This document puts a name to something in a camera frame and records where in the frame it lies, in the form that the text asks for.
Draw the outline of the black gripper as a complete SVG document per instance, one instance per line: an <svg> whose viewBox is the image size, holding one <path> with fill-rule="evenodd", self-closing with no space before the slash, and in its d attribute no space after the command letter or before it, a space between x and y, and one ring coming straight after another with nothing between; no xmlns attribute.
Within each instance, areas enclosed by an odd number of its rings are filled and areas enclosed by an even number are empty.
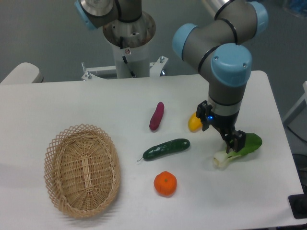
<svg viewBox="0 0 307 230"><path fill-rule="evenodd" d="M205 100L197 106L196 117L201 121L202 131L212 126L220 133L226 142L226 153L230 153L242 150L246 142L246 133L235 129L238 113L226 116L215 114L212 106Z"/></svg>

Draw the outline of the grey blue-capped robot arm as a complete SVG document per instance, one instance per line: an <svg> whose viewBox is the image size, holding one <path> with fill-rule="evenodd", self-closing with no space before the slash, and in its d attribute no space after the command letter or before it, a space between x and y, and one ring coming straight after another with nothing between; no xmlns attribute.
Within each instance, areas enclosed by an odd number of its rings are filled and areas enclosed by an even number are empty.
<svg viewBox="0 0 307 230"><path fill-rule="evenodd" d="M208 99L196 110L203 130L214 127L227 150L238 152L246 134L236 130L235 123L252 65L243 43L267 28L268 13L256 1L206 0L204 5L214 21L203 28L192 23L181 26L172 48L209 83ZM152 40L156 25L140 0L78 0L75 8L89 29L102 28L115 47L119 78L149 76L148 55L141 56L139 50Z"/></svg>

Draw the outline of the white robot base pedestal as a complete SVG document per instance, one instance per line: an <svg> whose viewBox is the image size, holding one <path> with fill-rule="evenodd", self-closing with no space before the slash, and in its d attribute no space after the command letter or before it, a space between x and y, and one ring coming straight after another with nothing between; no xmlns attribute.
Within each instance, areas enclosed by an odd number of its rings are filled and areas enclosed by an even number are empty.
<svg viewBox="0 0 307 230"><path fill-rule="evenodd" d="M168 58L160 56L156 62L150 62L149 45L156 32L154 19L142 12L133 22L114 20L102 27L103 35L113 51L115 65L87 68L82 63L84 80L160 77L165 75Z"/></svg>

